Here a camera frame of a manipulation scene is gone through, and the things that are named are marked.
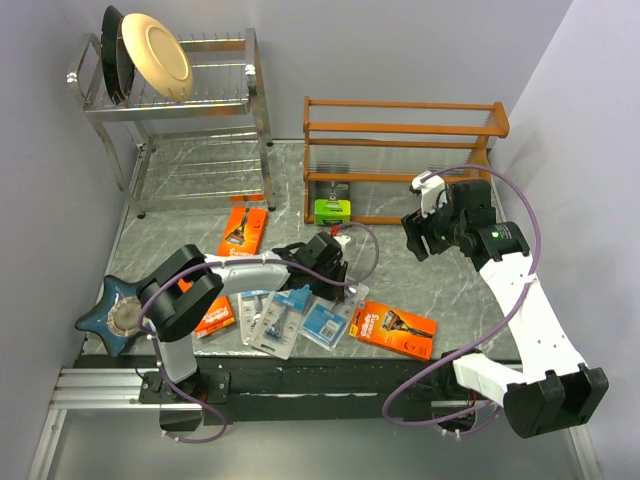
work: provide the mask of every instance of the white wall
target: white wall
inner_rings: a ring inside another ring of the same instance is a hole
[[[589,427],[616,480],[640,477],[639,78],[640,3],[575,1],[491,155],[538,213],[551,304],[609,377]],[[514,196],[502,199],[527,225]]]
[[[3,6],[0,477],[20,479],[58,370],[79,351],[73,322],[95,302],[123,202],[67,91],[79,30],[52,0]]]
[[[74,25],[99,32],[107,3],[56,1]],[[305,95],[502,101],[510,110],[570,3],[120,0],[115,5],[123,13],[154,16],[184,38],[255,27],[274,137],[301,138]]]

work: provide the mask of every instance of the barcode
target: barcode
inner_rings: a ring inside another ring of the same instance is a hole
[[[327,340],[332,340],[333,337],[336,336],[336,333],[338,332],[338,324],[332,321],[328,321],[324,327],[322,327],[322,330],[320,330],[320,335],[324,338],[326,338]]]

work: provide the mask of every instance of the marble tabletop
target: marble tabletop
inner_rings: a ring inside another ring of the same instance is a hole
[[[276,191],[277,210],[269,214],[262,251],[297,241],[307,241],[321,228],[305,225],[302,218],[304,185],[302,183],[301,143],[276,144],[269,154]],[[354,184],[354,214],[402,215],[418,208],[417,197],[406,186]],[[137,281],[150,273],[178,247],[196,244],[205,253],[215,254],[228,219],[229,207],[207,210],[170,210],[149,212],[139,220],[129,214],[118,239],[110,273],[127,281]],[[369,300],[400,310],[430,317],[438,322],[433,357],[461,347],[497,323],[502,314],[491,291],[475,272],[470,260],[455,249],[419,263],[405,247],[400,226],[372,227],[380,244],[380,262],[366,284]],[[373,245],[365,232],[356,229],[348,234],[355,245],[346,252],[349,275],[358,278],[374,259]],[[230,299],[237,311],[235,298]],[[265,355],[240,341],[237,325],[209,337],[193,340],[198,355]],[[511,333],[502,331],[484,344],[482,350],[496,360],[517,360],[518,353]],[[84,354],[106,353],[100,339],[89,334]],[[132,341],[125,353],[152,354],[151,343],[144,337]],[[294,357],[399,358],[400,356],[356,341],[345,335],[337,348],[329,352],[299,337]]]

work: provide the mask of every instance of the metal shelf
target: metal shelf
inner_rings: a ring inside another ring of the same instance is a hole
[[[192,95],[180,103],[155,92],[139,74],[128,98],[118,105],[113,103],[102,80],[100,44],[93,34],[83,36],[71,62],[67,83],[105,145],[118,187],[140,217],[146,210],[200,206],[202,200],[237,196],[263,198],[269,209],[275,210],[267,161],[271,128],[255,30],[247,29],[244,38],[227,34],[207,39],[203,34],[200,39],[191,36],[188,40],[179,38],[179,42],[194,72]],[[91,49],[98,61],[83,90],[80,78],[91,70],[87,65]],[[248,113],[254,120],[250,127],[179,134],[150,135],[143,123]],[[107,122],[133,122],[144,141],[135,192],[125,184],[103,125]],[[183,154],[185,149],[191,149],[190,155]]]

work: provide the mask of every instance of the orange package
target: orange package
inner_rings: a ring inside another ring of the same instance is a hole
[[[356,310],[349,329],[349,334],[361,342],[420,360],[431,359],[435,333],[435,320],[375,302]]]
[[[178,280],[178,285],[183,292],[186,292],[191,287],[184,280]],[[201,338],[210,335],[229,325],[233,325],[235,321],[229,299],[227,297],[218,297],[213,301],[209,310],[207,310],[207,313],[196,327],[196,337]]]
[[[228,257],[258,253],[267,213],[261,208],[233,207],[218,255]]]

